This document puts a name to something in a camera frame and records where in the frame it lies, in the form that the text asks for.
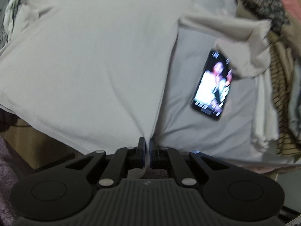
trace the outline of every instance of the smartphone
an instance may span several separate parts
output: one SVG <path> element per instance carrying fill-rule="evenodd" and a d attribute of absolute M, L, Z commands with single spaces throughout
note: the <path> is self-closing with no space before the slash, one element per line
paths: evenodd
<path fill-rule="evenodd" d="M 224 109 L 232 81 L 228 58 L 211 50 L 199 81 L 191 106 L 194 110 L 219 120 Z"/>

